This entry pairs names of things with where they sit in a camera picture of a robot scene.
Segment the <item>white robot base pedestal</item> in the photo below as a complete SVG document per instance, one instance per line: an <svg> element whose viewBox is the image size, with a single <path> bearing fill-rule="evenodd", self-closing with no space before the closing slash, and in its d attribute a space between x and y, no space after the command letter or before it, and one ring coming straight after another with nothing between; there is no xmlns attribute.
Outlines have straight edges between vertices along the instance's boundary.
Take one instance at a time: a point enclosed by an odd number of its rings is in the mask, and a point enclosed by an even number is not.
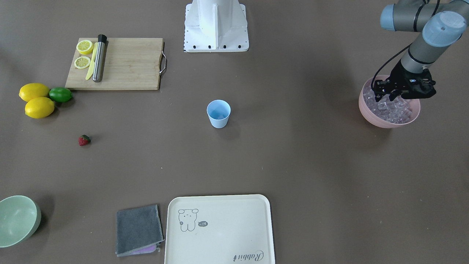
<svg viewBox="0 0 469 264"><path fill-rule="evenodd" d="M193 0L185 7L184 52L246 52L246 7L238 0Z"/></svg>

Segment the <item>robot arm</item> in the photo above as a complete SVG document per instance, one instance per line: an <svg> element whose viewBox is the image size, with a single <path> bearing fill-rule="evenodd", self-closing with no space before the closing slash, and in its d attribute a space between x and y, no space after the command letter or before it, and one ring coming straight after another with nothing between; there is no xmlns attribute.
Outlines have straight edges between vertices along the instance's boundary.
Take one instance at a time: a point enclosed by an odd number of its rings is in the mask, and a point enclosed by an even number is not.
<svg viewBox="0 0 469 264"><path fill-rule="evenodd" d="M429 67L468 27L467 0L435 4L427 0L399 0L387 5L380 25L389 31L418 32L419 36L403 49L403 56L385 80L372 79L375 101L427 99L436 94Z"/></svg>

